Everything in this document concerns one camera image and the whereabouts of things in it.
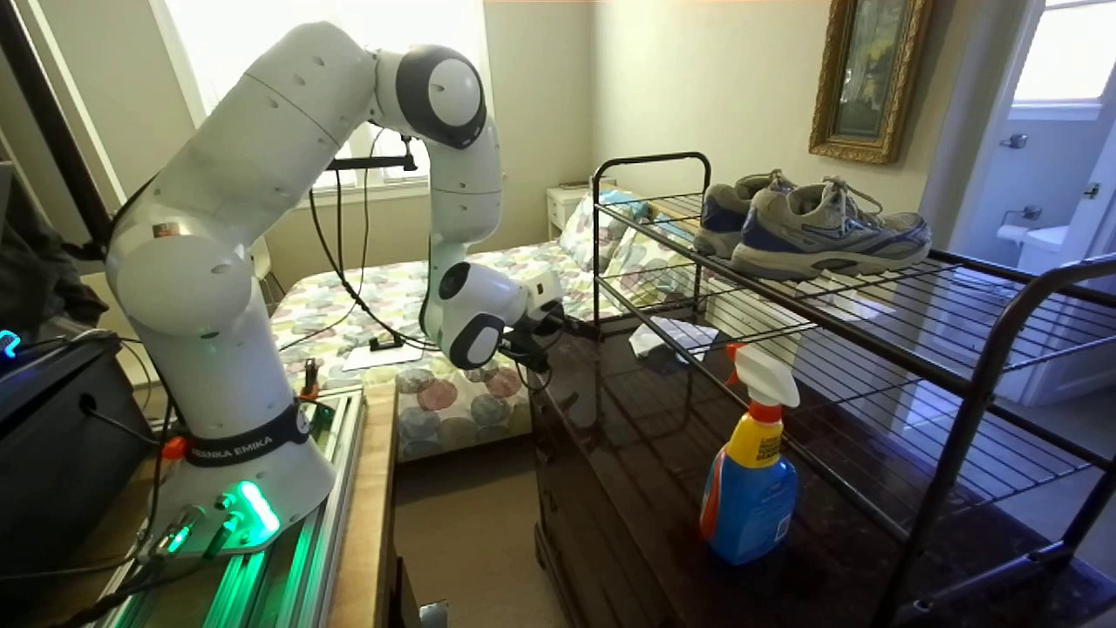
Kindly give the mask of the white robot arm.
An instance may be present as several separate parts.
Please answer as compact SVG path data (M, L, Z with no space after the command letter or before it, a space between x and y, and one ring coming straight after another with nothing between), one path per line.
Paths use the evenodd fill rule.
M154 522L161 557L248 556L336 492L283 366L262 270L361 126L431 158L422 335L460 371L543 361L562 282L470 256L501 219L501 149L475 62L448 46L365 50L333 22L270 46L120 208L110 287L185 421Z

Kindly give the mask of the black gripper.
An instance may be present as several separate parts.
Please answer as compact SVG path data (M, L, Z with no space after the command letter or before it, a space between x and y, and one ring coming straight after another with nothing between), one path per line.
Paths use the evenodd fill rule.
M499 352L526 366L531 372L547 372L547 344L558 337L562 329L565 306L553 301L538 315L522 315L515 323L510 323L499 342Z

